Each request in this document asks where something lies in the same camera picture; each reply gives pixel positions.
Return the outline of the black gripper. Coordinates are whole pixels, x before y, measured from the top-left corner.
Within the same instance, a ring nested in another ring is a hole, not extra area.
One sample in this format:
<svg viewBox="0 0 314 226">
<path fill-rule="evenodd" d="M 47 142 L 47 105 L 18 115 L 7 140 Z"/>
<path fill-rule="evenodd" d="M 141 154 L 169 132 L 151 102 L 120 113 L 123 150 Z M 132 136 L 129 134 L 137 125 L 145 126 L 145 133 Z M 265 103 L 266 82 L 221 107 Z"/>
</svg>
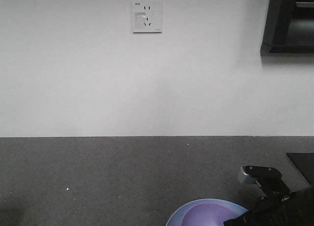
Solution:
<svg viewBox="0 0 314 226">
<path fill-rule="evenodd" d="M 314 187 L 292 192 L 275 168 L 241 166 L 238 180 L 255 184 L 264 193 L 254 207 L 225 226 L 312 226 L 314 224 Z"/>
</svg>

